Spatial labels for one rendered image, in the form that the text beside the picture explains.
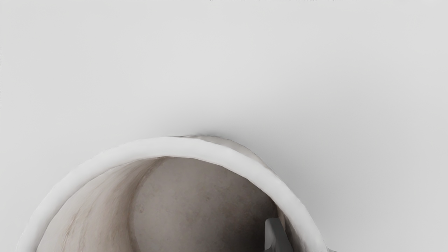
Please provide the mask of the white ceramic mug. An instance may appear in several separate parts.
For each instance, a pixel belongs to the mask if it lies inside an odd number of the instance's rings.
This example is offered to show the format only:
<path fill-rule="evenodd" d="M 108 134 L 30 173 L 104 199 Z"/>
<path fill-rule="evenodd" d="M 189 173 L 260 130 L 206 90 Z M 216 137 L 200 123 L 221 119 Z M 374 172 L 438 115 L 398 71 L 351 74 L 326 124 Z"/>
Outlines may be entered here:
<path fill-rule="evenodd" d="M 264 252 L 268 218 L 280 219 L 293 252 L 335 252 L 248 148 L 216 136 L 141 139 L 57 183 L 16 252 Z"/>

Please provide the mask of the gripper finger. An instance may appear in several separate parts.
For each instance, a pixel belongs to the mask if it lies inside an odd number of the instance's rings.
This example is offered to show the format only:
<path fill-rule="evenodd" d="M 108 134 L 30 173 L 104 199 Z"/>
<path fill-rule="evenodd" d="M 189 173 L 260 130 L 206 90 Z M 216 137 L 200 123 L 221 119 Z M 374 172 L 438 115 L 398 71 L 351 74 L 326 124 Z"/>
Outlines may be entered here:
<path fill-rule="evenodd" d="M 268 218 L 265 221 L 264 252 L 293 252 L 279 218 Z"/>

